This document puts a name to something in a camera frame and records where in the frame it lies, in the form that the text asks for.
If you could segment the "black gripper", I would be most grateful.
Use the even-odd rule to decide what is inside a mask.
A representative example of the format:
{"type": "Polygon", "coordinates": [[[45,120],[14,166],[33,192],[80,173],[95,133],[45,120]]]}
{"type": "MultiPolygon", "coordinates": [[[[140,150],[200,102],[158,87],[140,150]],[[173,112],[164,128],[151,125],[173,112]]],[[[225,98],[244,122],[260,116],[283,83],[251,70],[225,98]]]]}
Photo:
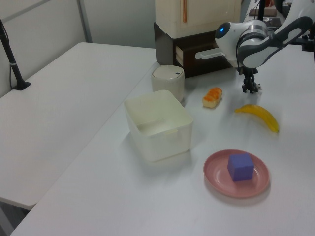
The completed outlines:
{"type": "Polygon", "coordinates": [[[254,74],[258,73],[258,70],[256,68],[242,68],[243,75],[245,76],[242,85],[242,90],[244,93],[246,93],[248,90],[250,90],[251,94],[256,93],[256,83],[254,81],[254,74]]]}

